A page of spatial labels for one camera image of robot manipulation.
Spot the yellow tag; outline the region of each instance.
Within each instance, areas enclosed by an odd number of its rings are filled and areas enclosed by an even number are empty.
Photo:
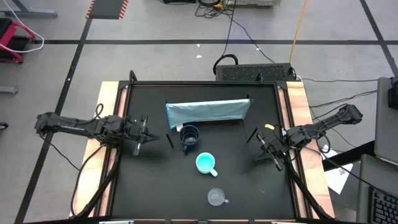
[[[275,127],[273,127],[273,126],[270,125],[270,124],[266,124],[264,127],[265,127],[265,128],[269,128],[269,129],[271,129],[271,130],[274,130],[274,129],[275,129]]]

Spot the gray floor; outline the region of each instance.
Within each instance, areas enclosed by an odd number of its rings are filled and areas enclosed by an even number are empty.
[[[90,0],[31,0],[35,7],[54,8],[57,18],[23,17],[22,21],[50,40],[78,40],[85,25]],[[304,0],[283,0],[273,9],[236,10],[235,19],[253,39],[293,39]],[[386,40],[398,40],[395,0],[366,0]],[[131,1],[121,21],[94,20],[91,40],[225,39],[229,19],[194,16],[196,4],[168,6],[158,0]],[[0,1],[0,9],[5,6]],[[234,25],[232,39],[247,39]],[[358,0],[310,1],[298,37],[300,40],[377,40]],[[260,45],[276,62],[288,62],[290,45]],[[100,84],[125,80],[133,69],[139,80],[214,80],[211,68],[224,45],[85,45],[62,110],[64,116],[90,118]],[[398,46],[390,45],[398,58]],[[0,84],[17,85],[19,94],[0,95],[0,120],[10,127],[0,133],[0,217],[13,223],[39,155],[42,140],[33,127],[37,114],[53,111],[58,101],[76,45],[46,45],[25,55],[23,65],[0,64]],[[240,63],[267,63],[253,45],[229,45]],[[378,45],[298,45],[293,66],[303,78],[317,80],[373,79],[393,76]],[[314,83],[305,81],[310,105],[376,89],[376,83]],[[351,100],[364,114],[362,123],[337,130],[358,146],[374,139],[376,95]],[[329,106],[315,109],[321,114]],[[333,149],[347,145],[328,133]],[[81,164],[86,139],[56,134],[52,141],[75,164]],[[50,149],[32,197],[25,222],[67,218],[77,172]],[[336,216],[354,220],[355,211],[334,204]]]

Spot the teal cup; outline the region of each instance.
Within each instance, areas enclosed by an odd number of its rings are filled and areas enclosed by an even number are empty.
[[[211,173],[213,176],[216,177],[218,173],[214,170],[215,164],[216,161],[213,155],[208,152],[203,152],[197,157],[197,168],[202,174]]]

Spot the black floor stripe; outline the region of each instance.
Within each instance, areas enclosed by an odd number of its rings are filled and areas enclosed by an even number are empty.
[[[83,29],[83,33],[81,34],[80,42],[76,49],[75,56],[73,57],[73,60],[71,62],[68,75],[65,79],[65,83],[63,84],[63,88],[62,88],[60,98],[57,103],[57,107],[55,108],[55,113],[58,115],[60,115],[63,105],[65,103],[65,99],[68,94],[69,86],[72,81],[73,75],[75,74],[76,66],[78,64],[78,61],[79,61],[79,58],[81,55],[81,51],[83,50],[84,40],[87,38],[87,33],[88,33],[88,30],[90,29],[90,25],[91,25],[91,19],[88,19],[86,21],[85,27]],[[46,140],[48,142],[51,142],[52,136],[53,136],[52,134],[46,135]],[[22,203],[19,207],[18,214],[15,219],[15,223],[23,223],[24,222],[27,210],[29,208],[30,201],[32,200],[32,196],[33,196],[33,193],[34,193],[36,185],[37,185],[37,181],[39,180],[39,176],[40,176],[40,173],[41,173],[43,165],[44,165],[44,160],[47,157],[49,147],[50,147],[50,145],[47,142],[43,143],[42,149],[40,150],[39,158],[36,161],[36,165],[34,167],[32,176],[30,177],[24,198],[22,199]]]
[[[257,44],[291,45],[293,40],[254,40]],[[45,44],[79,44],[80,40],[46,40]],[[157,45],[157,44],[225,44],[223,39],[188,40],[85,40],[84,44]],[[251,40],[229,40],[228,44],[252,44]],[[398,40],[298,40],[297,45],[398,45]]]
[[[381,35],[381,32],[376,24],[376,21],[374,20],[371,10],[369,9],[368,4],[366,3],[365,0],[360,0],[362,7],[365,11],[366,16],[369,19],[369,22],[372,26],[372,29],[377,37],[377,40],[381,42],[381,49],[384,53],[384,56],[386,56],[387,62],[390,65],[390,68],[392,70],[392,73],[394,74],[395,77],[398,77],[398,68],[397,68],[397,64],[394,60],[394,58],[392,57],[390,50],[388,49],[388,46],[386,44],[386,42],[384,41],[383,36]]]

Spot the wooden frame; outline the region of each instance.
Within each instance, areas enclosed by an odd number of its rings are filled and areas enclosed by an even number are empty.
[[[103,82],[101,90],[99,91],[98,103],[104,104],[104,110],[101,115],[107,116],[113,114],[114,107],[116,105],[116,96],[118,94],[119,82]],[[287,82],[287,92],[290,98],[290,107],[292,109],[293,119],[295,125],[312,123],[310,109],[308,107],[307,96],[305,94],[304,85],[302,82]],[[282,115],[284,118],[285,127],[289,127],[289,119],[287,115],[287,109],[284,92],[279,90],[280,103],[282,108]],[[123,116],[125,100],[127,97],[127,88],[122,89],[118,115]],[[95,139],[89,139],[86,145],[86,151],[83,161],[92,154],[100,146],[99,142]],[[317,149],[315,142],[311,142],[308,145],[309,148]],[[90,161],[87,162],[86,167],[81,172],[79,185],[76,191],[75,199],[73,201],[73,208],[75,213],[81,211],[86,203],[91,199],[93,194],[98,188],[100,183],[101,173],[104,165],[104,158],[106,148],[103,147]],[[111,150],[110,160],[108,164],[108,171],[112,167],[115,149]],[[326,184],[326,178],[323,171],[322,159],[319,154],[311,150],[302,150],[301,158],[303,163],[303,169],[305,174],[305,180],[307,187],[312,195],[315,197],[317,202],[322,206],[324,211],[327,212],[331,217],[334,217],[333,206],[331,204],[328,186]],[[99,215],[106,215],[106,209],[108,207],[109,197],[109,186],[103,194]],[[298,208],[301,217],[307,217],[304,205],[303,195],[300,189],[296,186]]]

